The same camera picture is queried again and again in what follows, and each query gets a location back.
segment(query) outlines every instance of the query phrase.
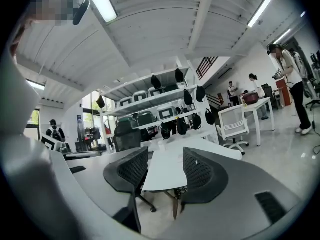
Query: ceiling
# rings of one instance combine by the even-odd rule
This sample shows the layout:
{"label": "ceiling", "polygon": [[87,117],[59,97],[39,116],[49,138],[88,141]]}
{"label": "ceiling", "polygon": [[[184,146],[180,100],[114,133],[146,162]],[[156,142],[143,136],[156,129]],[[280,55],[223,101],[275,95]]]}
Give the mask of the ceiling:
{"label": "ceiling", "polygon": [[242,58],[300,12],[293,0],[273,0],[263,23],[248,29],[262,1],[111,0],[118,18],[109,23],[91,3],[78,26],[30,25],[17,61],[26,78],[46,84],[44,100],[68,108],[94,90],[175,68],[178,55]]}

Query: ceiling light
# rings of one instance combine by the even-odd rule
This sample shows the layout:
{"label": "ceiling light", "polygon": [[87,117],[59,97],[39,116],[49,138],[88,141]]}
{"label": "ceiling light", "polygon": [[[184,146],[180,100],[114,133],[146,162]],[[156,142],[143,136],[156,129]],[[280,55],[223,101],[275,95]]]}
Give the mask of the ceiling light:
{"label": "ceiling light", "polygon": [[92,0],[105,22],[117,18],[117,13],[110,0]]}
{"label": "ceiling light", "polygon": [[33,81],[30,81],[30,80],[26,80],[28,82],[29,85],[31,85],[33,88],[37,88],[37,89],[40,89],[40,90],[44,90],[45,89],[45,86],[43,84],[39,84],[39,83],[36,83],[36,82],[33,82]]}
{"label": "ceiling light", "polygon": [[262,4],[260,5],[259,9],[256,11],[256,13],[253,15],[251,20],[248,23],[248,27],[252,28],[253,25],[257,22],[257,20],[260,18],[262,13],[265,11],[267,6],[270,4],[271,0],[263,0]]}
{"label": "ceiling light", "polygon": [[282,38],[284,38],[289,32],[291,31],[291,29],[288,29],[282,36],[279,37],[279,39],[277,41],[275,41],[273,44],[276,45]]}

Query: white desk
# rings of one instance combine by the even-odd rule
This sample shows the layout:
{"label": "white desk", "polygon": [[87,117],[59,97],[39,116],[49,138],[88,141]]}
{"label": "white desk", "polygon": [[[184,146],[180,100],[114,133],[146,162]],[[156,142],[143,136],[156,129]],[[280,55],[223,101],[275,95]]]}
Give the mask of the white desk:
{"label": "white desk", "polygon": [[270,117],[271,117],[271,129],[272,131],[275,130],[275,118],[274,118],[274,111],[272,109],[270,97],[259,99],[257,103],[248,105],[244,108],[244,112],[253,112],[255,128],[256,128],[256,144],[260,147],[261,146],[261,135],[260,135],[260,123],[257,110],[260,109],[265,104],[269,104],[270,109]]}
{"label": "white desk", "polygon": [[208,151],[236,160],[242,159],[239,150],[229,149],[203,138],[175,141],[165,145],[165,149],[153,153],[142,191],[166,191],[187,185],[187,178],[183,170],[184,147]]}
{"label": "white desk", "polygon": [[158,151],[162,146],[168,146],[171,144],[176,145],[179,141],[187,143],[191,139],[201,139],[203,137],[207,137],[214,133],[216,130],[215,127],[215,125],[209,125],[206,128],[200,128],[198,130],[191,129],[188,130],[185,135],[180,135],[177,131],[175,135],[171,135],[168,139],[163,139],[161,133],[159,132],[159,138],[142,142],[141,146],[148,147],[149,151]]}

